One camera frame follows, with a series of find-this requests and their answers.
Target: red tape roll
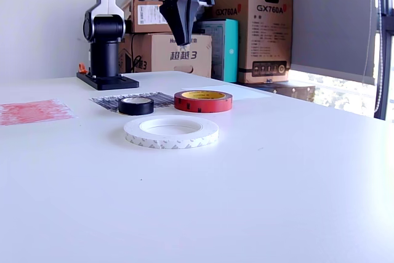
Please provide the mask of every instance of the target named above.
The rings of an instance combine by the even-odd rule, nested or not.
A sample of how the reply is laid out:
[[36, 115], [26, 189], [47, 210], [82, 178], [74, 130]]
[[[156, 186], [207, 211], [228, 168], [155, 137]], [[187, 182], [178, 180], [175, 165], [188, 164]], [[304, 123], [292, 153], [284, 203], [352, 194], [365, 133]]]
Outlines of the red tape roll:
[[194, 113], [216, 113], [233, 108], [233, 96], [225, 92], [186, 91], [175, 94], [175, 108]]

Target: white wall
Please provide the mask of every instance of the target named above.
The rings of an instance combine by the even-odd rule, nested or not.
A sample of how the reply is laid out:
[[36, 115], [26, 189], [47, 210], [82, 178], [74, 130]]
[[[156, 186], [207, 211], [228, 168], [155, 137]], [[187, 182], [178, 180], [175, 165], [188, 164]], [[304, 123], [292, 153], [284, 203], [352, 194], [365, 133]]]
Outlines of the white wall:
[[78, 63], [87, 63], [89, 44], [82, 23], [94, 4], [95, 0], [0, 0], [0, 83], [75, 76]]

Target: yellow tape core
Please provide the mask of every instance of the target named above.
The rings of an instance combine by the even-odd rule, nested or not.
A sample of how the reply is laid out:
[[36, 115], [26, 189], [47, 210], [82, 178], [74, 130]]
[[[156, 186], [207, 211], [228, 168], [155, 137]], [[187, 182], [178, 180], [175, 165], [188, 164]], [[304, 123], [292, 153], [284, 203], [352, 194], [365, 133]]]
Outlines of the yellow tape core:
[[209, 92], [209, 91], [192, 91], [184, 92], [183, 97], [188, 99], [202, 99], [202, 100], [217, 100], [222, 99], [226, 95], [221, 92]]

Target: orange object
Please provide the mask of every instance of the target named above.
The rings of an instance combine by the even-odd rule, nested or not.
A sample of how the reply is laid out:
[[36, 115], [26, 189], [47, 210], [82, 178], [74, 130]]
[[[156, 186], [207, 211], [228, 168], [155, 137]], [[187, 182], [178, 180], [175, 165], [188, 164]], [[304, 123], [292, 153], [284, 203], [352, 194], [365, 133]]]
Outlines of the orange object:
[[80, 63], [80, 64], [79, 64], [79, 72], [80, 72], [81, 74], [87, 74], [87, 73], [88, 73], [88, 71], [87, 71], [86, 68], [85, 68], [85, 64], [83, 64], [83, 63]]

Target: black cable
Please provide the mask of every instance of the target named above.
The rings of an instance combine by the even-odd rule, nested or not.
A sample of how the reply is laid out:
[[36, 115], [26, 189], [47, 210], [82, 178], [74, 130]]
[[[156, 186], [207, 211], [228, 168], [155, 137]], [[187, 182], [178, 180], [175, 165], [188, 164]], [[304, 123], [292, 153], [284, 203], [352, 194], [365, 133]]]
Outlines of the black cable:
[[133, 33], [131, 36], [131, 73], [135, 73], [135, 68], [138, 67], [138, 64], [142, 61], [142, 57], [141, 55], [138, 55], [134, 58], [134, 48], [133, 48], [133, 44], [134, 44], [134, 37], [135, 35], [139, 35], [139, 34], [144, 34], [144, 33]]

